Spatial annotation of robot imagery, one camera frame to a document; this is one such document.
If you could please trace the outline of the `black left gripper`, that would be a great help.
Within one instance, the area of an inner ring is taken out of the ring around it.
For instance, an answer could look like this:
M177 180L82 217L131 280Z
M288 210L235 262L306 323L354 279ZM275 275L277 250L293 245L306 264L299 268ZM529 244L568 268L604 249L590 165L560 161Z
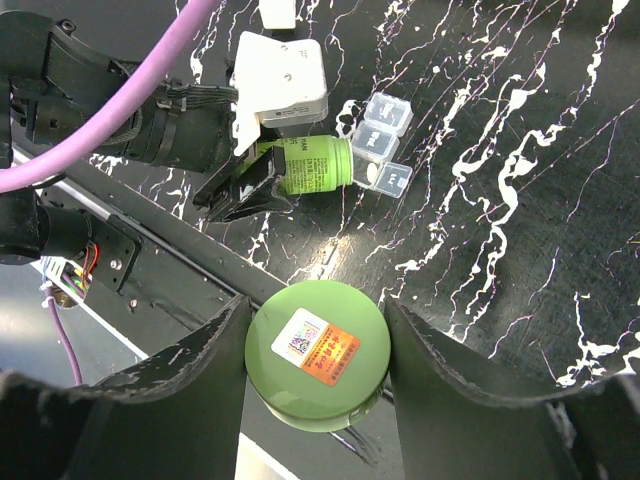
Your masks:
M231 156L231 105L237 99L229 86L163 83L140 110L140 130L119 152L154 167L213 171ZM284 148L268 147L241 173L219 169L196 191L193 205L214 223L289 211L293 205L281 186L286 173Z

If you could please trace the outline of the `green pill bottle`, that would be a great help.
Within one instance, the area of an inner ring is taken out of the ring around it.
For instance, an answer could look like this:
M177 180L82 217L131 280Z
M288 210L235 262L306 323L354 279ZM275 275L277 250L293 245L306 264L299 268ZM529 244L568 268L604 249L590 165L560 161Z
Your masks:
M349 139L330 135L279 138L257 143L257 159L270 147L282 147L286 174L276 187L279 194L331 192L353 183L353 152Z

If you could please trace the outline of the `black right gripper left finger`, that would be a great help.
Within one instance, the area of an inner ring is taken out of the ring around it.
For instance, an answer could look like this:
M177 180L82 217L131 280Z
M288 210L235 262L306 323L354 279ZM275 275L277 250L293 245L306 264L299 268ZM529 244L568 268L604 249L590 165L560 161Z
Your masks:
M1 375L4 479L232 479L243 411L247 298L95 386Z

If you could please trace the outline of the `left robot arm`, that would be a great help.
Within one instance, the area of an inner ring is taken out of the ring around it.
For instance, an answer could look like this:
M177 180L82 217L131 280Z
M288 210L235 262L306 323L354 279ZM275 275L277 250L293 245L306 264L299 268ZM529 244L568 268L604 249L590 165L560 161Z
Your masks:
M136 64L96 52L76 38L75 25L37 13L1 11L1 166L13 159L13 126L51 147L83 126L136 70ZM161 82L98 147L154 167L207 175L193 203L208 220L230 222L291 206L280 149L235 155L228 86ZM64 177L56 168L1 197L1 260L23 265L44 256L97 260L104 249L86 213L43 205L38 190Z

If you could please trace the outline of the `green bottle cap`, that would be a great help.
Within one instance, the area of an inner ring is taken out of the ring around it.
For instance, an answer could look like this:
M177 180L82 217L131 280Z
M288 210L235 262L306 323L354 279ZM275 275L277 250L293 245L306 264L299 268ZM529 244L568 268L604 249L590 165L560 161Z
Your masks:
M333 432L366 416L391 357L378 306L344 283L309 280L271 296L250 323L244 361L270 412L307 432Z

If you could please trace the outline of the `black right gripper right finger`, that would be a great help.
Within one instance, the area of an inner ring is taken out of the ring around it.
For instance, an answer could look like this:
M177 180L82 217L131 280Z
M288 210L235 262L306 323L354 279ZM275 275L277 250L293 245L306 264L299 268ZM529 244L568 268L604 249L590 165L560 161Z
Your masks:
M385 304L408 479L636 479L639 378L556 389Z

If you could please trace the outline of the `clear weekly pill organizer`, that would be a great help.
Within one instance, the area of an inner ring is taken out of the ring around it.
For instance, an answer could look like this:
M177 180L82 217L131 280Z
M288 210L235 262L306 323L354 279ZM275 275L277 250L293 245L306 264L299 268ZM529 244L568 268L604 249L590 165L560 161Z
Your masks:
M351 137L354 184L394 199L403 195L413 169L394 163L393 159L412 119L409 101L381 92L372 95L363 120ZM371 162L379 166L374 184L369 184L366 178Z

